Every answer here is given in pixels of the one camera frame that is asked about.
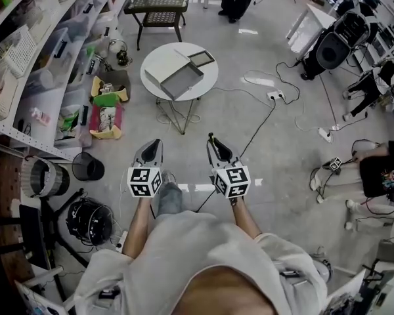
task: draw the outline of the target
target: white desk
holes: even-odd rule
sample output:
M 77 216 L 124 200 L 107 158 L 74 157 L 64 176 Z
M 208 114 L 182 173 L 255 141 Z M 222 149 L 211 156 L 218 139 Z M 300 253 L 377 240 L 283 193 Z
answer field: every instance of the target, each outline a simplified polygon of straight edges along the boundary
M 194 99 L 200 99 L 201 96 L 206 94 L 216 83 L 217 76 L 219 75 L 219 67 L 217 65 L 216 60 L 212 63 L 206 64 L 205 66 L 199 67 L 199 69 L 203 72 L 204 76 L 201 81 L 197 84 L 193 85 L 187 92 L 182 94 L 178 99 L 172 100 L 170 99 L 159 87 L 157 87 L 151 80 L 149 80 L 146 76 L 146 72 L 144 69 L 149 66 L 153 61 L 156 59 L 160 59 L 163 57 L 167 51 L 176 50 L 183 54 L 184 56 L 190 56 L 192 54 L 199 53 L 200 51 L 204 51 L 205 49 L 198 46 L 193 45 L 192 43 L 186 42 L 174 42 L 169 43 L 167 45 L 162 45 L 159 48 L 153 50 L 143 61 L 142 66 L 140 68 L 140 77 L 142 80 L 143 85 L 146 89 L 152 93 L 156 97 L 156 104 L 160 108 L 160 110 L 168 117 L 170 122 L 175 126 L 175 128 L 180 132 L 182 135 L 185 134 L 185 129 L 190 121 L 191 109 L 194 102 Z M 172 120 L 168 113 L 161 107 L 161 99 L 167 100 L 169 107 L 171 108 L 173 117 L 175 120 Z M 175 109 L 173 107 L 174 102 L 186 101 L 191 100 L 190 109 L 188 111 L 188 115 L 185 120 L 184 129 L 182 129 L 179 125 L 177 115 L 175 114 Z
M 290 39 L 294 35 L 294 33 L 301 25 L 302 21 L 304 21 L 304 19 L 308 16 L 308 14 L 317 23 L 319 29 L 315 32 L 312 38 L 309 39 L 307 44 L 305 44 L 305 46 L 302 48 L 302 50 L 300 51 L 297 57 L 297 60 L 301 60 L 305 56 L 307 51 L 313 46 L 315 41 L 320 37 L 321 33 L 336 21 L 336 19 L 333 16 L 328 15 L 325 12 L 322 12 L 321 10 L 310 4 L 307 4 L 307 9 L 305 9 L 305 11 L 301 14 L 301 16 L 296 20 L 296 23 L 289 31 L 289 34 L 286 36 L 288 39 Z

